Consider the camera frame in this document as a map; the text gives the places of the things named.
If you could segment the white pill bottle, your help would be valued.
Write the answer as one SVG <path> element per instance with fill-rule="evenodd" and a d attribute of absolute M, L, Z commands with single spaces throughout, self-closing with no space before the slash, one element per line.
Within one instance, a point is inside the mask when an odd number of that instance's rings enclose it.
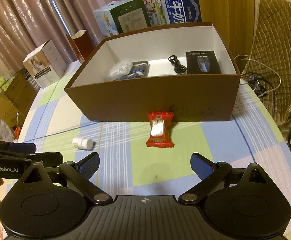
<path fill-rule="evenodd" d="M 79 150 L 92 150 L 94 147 L 93 140 L 89 138 L 80 138 L 80 137 L 73 138 L 72 144 L 76 149 L 79 149 Z"/>

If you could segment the red snack packet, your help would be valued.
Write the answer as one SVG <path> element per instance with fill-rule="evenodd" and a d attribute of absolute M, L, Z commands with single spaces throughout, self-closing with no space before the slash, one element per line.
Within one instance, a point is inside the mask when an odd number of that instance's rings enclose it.
<path fill-rule="evenodd" d="M 150 136 L 146 142 L 147 147 L 174 147 L 169 135 L 169 126 L 173 117 L 173 112 L 148 112 Z"/>

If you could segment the black Flyco shaver box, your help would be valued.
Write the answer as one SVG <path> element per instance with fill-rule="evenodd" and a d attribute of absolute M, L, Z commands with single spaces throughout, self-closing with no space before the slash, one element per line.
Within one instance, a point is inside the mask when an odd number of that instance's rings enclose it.
<path fill-rule="evenodd" d="M 221 70 L 213 50 L 186 52 L 187 74 L 221 74 Z"/>

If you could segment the clear floss pick box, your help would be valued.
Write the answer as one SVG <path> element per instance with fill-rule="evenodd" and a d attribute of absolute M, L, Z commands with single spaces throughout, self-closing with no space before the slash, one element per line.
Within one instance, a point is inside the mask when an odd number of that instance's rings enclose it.
<path fill-rule="evenodd" d="M 126 76 L 130 73 L 133 67 L 133 63 L 131 61 L 121 61 L 115 64 L 106 75 L 107 81 L 114 81 L 119 79 L 120 77 Z"/>

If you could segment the knitted grey patterned sock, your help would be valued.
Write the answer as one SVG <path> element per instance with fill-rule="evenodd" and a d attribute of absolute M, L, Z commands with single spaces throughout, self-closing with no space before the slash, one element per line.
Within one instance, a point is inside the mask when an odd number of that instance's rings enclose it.
<path fill-rule="evenodd" d="M 148 61 L 137 61 L 133 62 L 133 67 L 130 72 L 117 80 L 135 79 L 140 77 L 147 77 L 149 72 L 149 62 Z"/>

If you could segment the brown cardboard cartons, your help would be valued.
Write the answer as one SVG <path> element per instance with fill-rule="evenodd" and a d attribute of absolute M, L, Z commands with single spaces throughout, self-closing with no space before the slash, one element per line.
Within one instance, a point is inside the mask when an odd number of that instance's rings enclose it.
<path fill-rule="evenodd" d="M 35 80 L 23 68 L 7 79 L 0 77 L 0 119 L 11 129 L 22 126 L 38 93 Z"/>

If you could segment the plaid tablecloth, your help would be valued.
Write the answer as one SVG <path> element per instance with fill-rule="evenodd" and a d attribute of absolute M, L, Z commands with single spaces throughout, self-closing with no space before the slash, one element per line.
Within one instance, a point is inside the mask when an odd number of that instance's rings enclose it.
<path fill-rule="evenodd" d="M 146 146 L 148 122 L 96 122 L 85 117 L 64 92 L 78 67 L 78 62 L 71 63 L 60 81 L 39 91 L 23 124 L 21 141 L 36 144 L 40 152 L 58 151 L 65 160 L 78 161 L 86 152 L 73 147 L 73 138 L 91 139 L 101 158 L 92 181 L 113 196 L 180 195 L 199 181 L 190 168 L 194 152 L 234 167 L 255 162 L 291 205 L 290 150 L 248 85 L 240 84 L 229 121 L 174 124 L 174 147 L 156 148 Z"/>

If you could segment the white appliance box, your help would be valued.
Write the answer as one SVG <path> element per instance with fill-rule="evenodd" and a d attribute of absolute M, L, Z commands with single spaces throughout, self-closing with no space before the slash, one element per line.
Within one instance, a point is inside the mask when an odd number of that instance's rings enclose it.
<path fill-rule="evenodd" d="M 30 52 L 23 65 L 41 88 L 59 81 L 67 67 L 52 40 Z"/>

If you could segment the brown cardboard storage box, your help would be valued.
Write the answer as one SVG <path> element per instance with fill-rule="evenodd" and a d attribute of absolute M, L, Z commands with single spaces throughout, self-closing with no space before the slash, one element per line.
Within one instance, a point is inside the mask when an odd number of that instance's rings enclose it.
<path fill-rule="evenodd" d="M 220 74 L 177 75 L 171 55 L 185 62 L 189 51 L 214 51 Z M 148 61 L 147 77 L 106 81 L 122 61 Z M 147 121 L 149 112 L 173 112 L 175 121 L 227 121 L 240 72 L 211 23 L 162 25 L 103 39 L 65 86 L 92 121 Z"/>

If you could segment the dark red gift box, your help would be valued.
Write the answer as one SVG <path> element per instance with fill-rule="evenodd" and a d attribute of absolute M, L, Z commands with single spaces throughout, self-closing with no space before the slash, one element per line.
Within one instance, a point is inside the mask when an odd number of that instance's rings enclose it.
<path fill-rule="evenodd" d="M 66 34 L 66 37 L 79 62 L 84 63 L 94 50 L 94 45 L 89 38 L 88 32 L 79 30 L 73 36 Z"/>

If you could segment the quilted olive chair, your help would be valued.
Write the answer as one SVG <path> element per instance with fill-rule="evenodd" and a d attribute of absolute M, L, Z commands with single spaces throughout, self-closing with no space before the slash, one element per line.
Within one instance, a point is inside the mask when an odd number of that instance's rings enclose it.
<path fill-rule="evenodd" d="M 291 2 L 260 0 L 256 33 L 244 72 L 261 74 L 274 91 L 265 95 L 264 105 L 276 124 L 291 114 Z"/>

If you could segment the pink curtain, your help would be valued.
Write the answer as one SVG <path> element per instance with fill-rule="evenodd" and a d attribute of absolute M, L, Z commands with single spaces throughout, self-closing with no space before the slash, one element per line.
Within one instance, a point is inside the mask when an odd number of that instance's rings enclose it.
<path fill-rule="evenodd" d="M 66 63 L 76 60 L 67 40 L 86 30 L 94 46 L 104 38 L 93 11 L 120 0 L 0 0 L 0 66 L 12 74 L 25 56 L 52 40 Z"/>

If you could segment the green white product box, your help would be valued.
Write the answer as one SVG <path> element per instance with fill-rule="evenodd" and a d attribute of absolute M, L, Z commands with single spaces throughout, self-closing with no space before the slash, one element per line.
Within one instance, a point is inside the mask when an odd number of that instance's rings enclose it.
<path fill-rule="evenodd" d="M 151 26 L 143 0 L 113 1 L 94 10 L 93 15 L 107 37 Z"/>

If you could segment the blue milk carton box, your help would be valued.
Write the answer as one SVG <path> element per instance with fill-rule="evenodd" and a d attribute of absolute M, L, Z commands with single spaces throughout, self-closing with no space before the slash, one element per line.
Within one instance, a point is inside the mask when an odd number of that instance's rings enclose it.
<path fill-rule="evenodd" d="M 199 0 L 143 0 L 152 26 L 201 22 Z"/>

